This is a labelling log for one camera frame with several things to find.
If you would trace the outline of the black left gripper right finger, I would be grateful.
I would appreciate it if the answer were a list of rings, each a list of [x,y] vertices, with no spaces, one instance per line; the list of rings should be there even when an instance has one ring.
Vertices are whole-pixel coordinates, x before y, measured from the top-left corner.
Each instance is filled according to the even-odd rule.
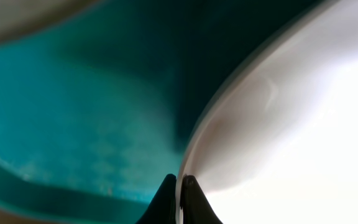
[[[182,179],[180,208],[183,224],[222,224],[193,175],[186,175]]]

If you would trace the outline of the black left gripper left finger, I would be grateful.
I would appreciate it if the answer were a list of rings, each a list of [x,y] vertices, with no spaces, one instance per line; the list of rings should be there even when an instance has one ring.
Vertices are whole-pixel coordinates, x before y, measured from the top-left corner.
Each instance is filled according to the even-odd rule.
[[[176,224],[176,181],[177,178],[173,174],[164,178],[147,210],[136,224]]]

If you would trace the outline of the pink round plate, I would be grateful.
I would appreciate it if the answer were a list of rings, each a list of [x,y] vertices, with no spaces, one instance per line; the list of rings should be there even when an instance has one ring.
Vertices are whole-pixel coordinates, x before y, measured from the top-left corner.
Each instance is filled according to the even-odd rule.
[[[358,0],[322,2],[245,60],[179,175],[224,223],[358,223]]]

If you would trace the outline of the teal plastic tray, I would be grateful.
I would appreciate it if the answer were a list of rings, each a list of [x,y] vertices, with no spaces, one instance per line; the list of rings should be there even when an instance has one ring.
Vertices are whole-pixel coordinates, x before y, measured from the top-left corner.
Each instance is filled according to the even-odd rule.
[[[0,207],[135,223],[225,79],[315,5],[101,1],[0,44]]]

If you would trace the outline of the grey bowl of rice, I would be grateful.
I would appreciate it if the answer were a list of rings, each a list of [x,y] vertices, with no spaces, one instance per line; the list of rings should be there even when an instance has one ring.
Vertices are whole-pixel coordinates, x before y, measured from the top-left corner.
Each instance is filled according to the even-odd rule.
[[[0,0],[0,43],[54,25],[98,0]]]

